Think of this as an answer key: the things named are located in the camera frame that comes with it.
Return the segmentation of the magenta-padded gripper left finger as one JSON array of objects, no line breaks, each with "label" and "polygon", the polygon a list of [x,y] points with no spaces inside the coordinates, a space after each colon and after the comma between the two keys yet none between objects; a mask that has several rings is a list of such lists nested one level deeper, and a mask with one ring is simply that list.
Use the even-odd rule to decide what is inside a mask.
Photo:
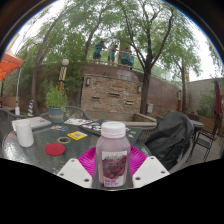
[{"label": "magenta-padded gripper left finger", "polygon": [[78,159],[71,158],[57,175],[84,188],[91,188],[95,174],[95,153],[93,147]]}]

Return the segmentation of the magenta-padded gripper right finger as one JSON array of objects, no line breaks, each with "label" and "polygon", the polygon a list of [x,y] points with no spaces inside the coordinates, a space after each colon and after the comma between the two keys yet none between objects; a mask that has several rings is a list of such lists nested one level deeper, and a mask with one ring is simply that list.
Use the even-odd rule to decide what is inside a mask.
[{"label": "magenta-padded gripper right finger", "polygon": [[169,172],[155,156],[147,157],[134,146],[131,147],[129,170],[134,188],[143,187],[169,175]]}]

